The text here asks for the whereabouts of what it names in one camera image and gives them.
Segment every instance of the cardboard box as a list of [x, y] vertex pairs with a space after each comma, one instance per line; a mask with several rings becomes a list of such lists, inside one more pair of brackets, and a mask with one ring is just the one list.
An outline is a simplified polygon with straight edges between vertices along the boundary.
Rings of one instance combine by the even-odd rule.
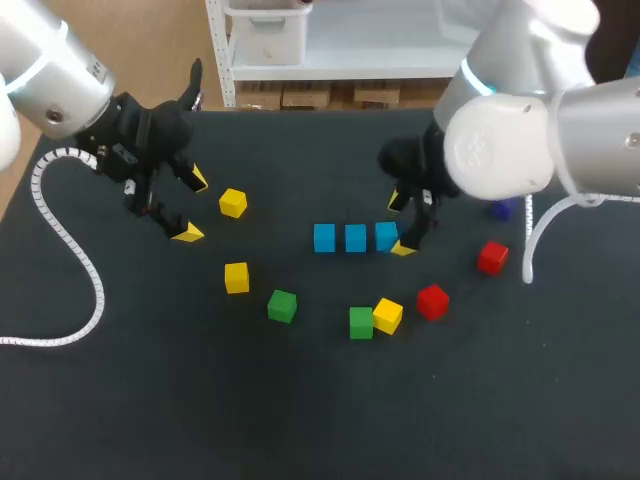
[[238, 110], [280, 110], [282, 82], [242, 82], [236, 84]]
[[308, 107], [325, 110], [330, 102], [330, 82], [287, 82], [282, 94], [283, 107]]
[[450, 78], [405, 80], [400, 95], [403, 108], [434, 108], [449, 85]]
[[398, 80], [367, 80], [356, 83], [353, 91], [353, 101], [361, 106], [368, 103], [386, 105], [387, 108], [397, 108], [400, 104], [400, 81]]

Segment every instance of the white cable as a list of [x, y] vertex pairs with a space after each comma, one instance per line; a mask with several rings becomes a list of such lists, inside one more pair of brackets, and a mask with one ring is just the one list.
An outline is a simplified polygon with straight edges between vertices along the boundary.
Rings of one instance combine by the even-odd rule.
[[533, 232], [533, 195], [524, 197], [524, 244], [529, 243]]
[[[627, 202], [627, 203], [640, 203], [640, 197], [623, 197], [620, 195], [602, 195], [602, 194], [587, 194], [584, 195], [582, 203], [587, 203], [589, 206], [601, 205], [604, 201], [615, 202]], [[545, 212], [538, 224], [536, 225], [533, 233], [527, 241], [524, 249], [524, 257], [522, 258], [522, 280], [525, 283], [533, 282], [533, 254], [536, 251], [536, 246], [542, 238], [542, 234], [553, 219], [567, 208], [576, 205], [575, 197], [567, 197], [557, 202], [553, 207]]]
[[60, 347], [63, 345], [69, 345], [70, 343], [76, 342], [86, 336], [91, 330], [95, 328], [95, 326], [100, 321], [100, 317], [102, 316], [102, 312], [104, 311], [105, 298], [104, 298], [104, 288], [102, 287], [102, 280], [100, 280], [100, 275], [96, 271], [93, 263], [89, 260], [89, 257], [84, 253], [82, 248], [76, 243], [76, 241], [69, 235], [69, 233], [64, 229], [62, 225], [58, 222], [56, 217], [51, 213], [47, 203], [42, 198], [42, 174], [44, 173], [45, 168], [59, 158], [72, 157], [81, 160], [82, 163], [92, 168], [93, 170], [97, 167], [96, 157], [93, 155], [78, 150], [77, 148], [59, 148], [55, 151], [51, 151], [44, 155], [35, 168], [33, 169], [33, 174], [31, 175], [31, 195], [33, 196], [33, 200], [36, 202], [36, 206], [38, 210], [47, 221], [51, 228], [55, 230], [55, 232], [60, 236], [62, 240], [67, 244], [67, 246], [71, 249], [82, 266], [85, 268], [87, 273], [89, 274], [89, 278], [91, 279], [91, 283], [93, 284], [93, 289], [96, 294], [96, 308], [93, 311], [93, 315], [89, 319], [89, 322], [82, 327], [77, 332], [67, 335], [66, 337], [60, 338], [19, 338], [19, 337], [0, 337], [0, 345], [20, 345], [24, 347]]

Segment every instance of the yellow cube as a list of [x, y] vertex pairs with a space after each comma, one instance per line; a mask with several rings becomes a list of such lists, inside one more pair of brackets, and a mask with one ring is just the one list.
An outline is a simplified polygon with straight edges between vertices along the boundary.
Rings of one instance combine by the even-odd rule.
[[220, 197], [220, 212], [233, 218], [240, 218], [242, 212], [247, 209], [247, 196], [244, 192], [227, 188]]
[[224, 266], [224, 284], [227, 293], [247, 293], [249, 291], [249, 267], [246, 263], [227, 263]]
[[373, 326], [393, 335], [402, 320], [402, 305], [383, 298], [373, 311]]

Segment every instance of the cube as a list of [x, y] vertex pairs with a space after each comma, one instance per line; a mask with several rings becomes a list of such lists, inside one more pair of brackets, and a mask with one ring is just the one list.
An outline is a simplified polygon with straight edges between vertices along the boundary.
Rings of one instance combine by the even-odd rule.
[[516, 199], [508, 198], [506, 200], [498, 200], [496, 202], [491, 202], [489, 210], [491, 215], [493, 215], [498, 220], [502, 220], [503, 222], [509, 221], [511, 215], [513, 214], [514, 209], [516, 208]]
[[313, 227], [313, 249], [316, 253], [335, 253], [336, 226], [333, 223], [317, 224]]
[[291, 323], [297, 309], [298, 301], [293, 293], [276, 290], [271, 295], [271, 300], [267, 305], [267, 314], [271, 320]]
[[224, 195], [220, 197], [220, 212], [233, 218], [240, 218], [240, 215], [247, 209], [247, 195], [239, 190], [228, 188]]
[[393, 335], [402, 320], [402, 305], [383, 298], [373, 311], [373, 326], [378, 330]]
[[418, 311], [430, 322], [439, 320], [449, 310], [449, 295], [438, 285], [418, 293]]
[[224, 266], [224, 283], [227, 293], [247, 293], [249, 291], [249, 267], [246, 263], [227, 263]]
[[504, 267], [509, 249], [496, 242], [489, 242], [480, 252], [478, 258], [478, 270], [489, 275], [497, 275]]
[[367, 226], [347, 225], [344, 227], [347, 253], [365, 253], [367, 251]]
[[371, 340], [373, 338], [373, 309], [351, 307], [349, 309], [349, 337], [351, 340]]
[[398, 241], [398, 227], [396, 222], [376, 223], [376, 250], [390, 252]]

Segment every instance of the red cube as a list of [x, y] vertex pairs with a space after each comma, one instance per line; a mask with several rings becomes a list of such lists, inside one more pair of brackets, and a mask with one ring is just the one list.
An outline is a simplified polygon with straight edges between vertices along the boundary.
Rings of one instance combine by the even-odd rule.
[[431, 285], [418, 294], [418, 311], [430, 322], [437, 321], [449, 310], [449, 295], [438, 285]]
[[489, 242], [480, 252], [478, 270], [489, 275], [497, 275], [504, 267], [508, 256], [509, 249], [507, 247], [496, 242]]

